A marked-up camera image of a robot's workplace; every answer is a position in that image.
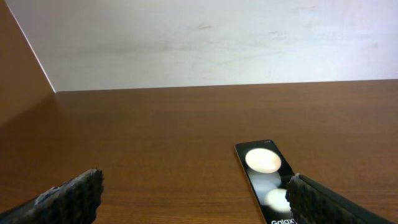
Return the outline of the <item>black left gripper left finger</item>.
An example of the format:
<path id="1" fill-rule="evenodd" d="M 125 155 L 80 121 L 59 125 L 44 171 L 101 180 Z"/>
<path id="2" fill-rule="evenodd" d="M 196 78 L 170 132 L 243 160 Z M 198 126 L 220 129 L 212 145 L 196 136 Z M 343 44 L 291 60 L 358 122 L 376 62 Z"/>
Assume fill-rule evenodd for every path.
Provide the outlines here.
<path id="1" fill-rule="evenodd" d="M 92 224 L 101 205 L 103 172 L 89 169 L 1 214 L 3 224 Z"/>

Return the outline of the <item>black Galaxy smartphone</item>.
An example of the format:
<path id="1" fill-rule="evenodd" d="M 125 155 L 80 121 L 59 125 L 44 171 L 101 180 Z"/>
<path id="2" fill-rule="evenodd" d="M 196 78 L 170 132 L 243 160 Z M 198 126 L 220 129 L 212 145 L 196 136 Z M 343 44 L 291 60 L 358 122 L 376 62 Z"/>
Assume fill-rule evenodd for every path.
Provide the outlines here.
<path id="1" fill-rule="evenodd" d="M 294 171 L 274 141 L 239 143 L 235 150 L 265 222 L 295 223 L 286 199 L 287 183 Z"/>

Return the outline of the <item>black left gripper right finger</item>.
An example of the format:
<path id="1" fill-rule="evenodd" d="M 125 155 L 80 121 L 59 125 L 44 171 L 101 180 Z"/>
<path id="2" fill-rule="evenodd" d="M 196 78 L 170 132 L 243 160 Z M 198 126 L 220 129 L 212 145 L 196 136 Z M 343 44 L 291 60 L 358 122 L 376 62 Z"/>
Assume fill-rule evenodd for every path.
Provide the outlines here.
<path id="1" fill-rule="evenodd" d="M 285 195 L 297 223 L 393 224 L 302 174 L 295 174 Z"/>

